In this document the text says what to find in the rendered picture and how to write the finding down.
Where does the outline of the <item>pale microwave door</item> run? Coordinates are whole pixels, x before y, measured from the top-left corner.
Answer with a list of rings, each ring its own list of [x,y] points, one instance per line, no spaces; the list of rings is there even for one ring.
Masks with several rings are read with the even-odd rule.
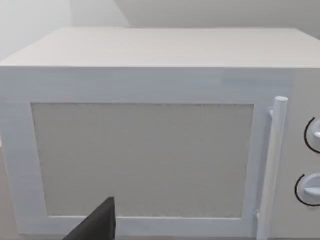
[[[125,237],[255,235],[267,109],[294,70],[0,66],[21,235],[66,235],[106,197]]]

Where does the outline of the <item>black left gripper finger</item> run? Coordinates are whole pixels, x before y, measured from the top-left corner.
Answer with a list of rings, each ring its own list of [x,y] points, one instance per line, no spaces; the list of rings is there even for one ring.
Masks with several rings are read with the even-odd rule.
[[[115,198],[108,197],[62,240],[115,240]]]

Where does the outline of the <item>pale microwave knob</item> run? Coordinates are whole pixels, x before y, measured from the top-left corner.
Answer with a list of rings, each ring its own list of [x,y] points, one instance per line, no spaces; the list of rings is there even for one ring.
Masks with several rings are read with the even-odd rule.
[[[294,195],[304,206],[320,207],[320,172],[302,174],[295,183]]]
[[[313,117],[307,123],[303,140],[309,150],[320,155],[320,118]]]

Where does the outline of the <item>pale microwave oven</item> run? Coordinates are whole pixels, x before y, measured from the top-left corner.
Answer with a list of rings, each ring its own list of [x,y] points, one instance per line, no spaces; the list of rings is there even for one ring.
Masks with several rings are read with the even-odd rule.
[[[277,171],[269,239],[320,240],[320,207],[295,197],[302,175],[320,173],[320,154],[309,150],[304,130],[320,119],[320,40],[296,29],[63,28],[0,62],[0,67],[288,68],[294,70]],[[256,239],[272,118],[253,237]]]

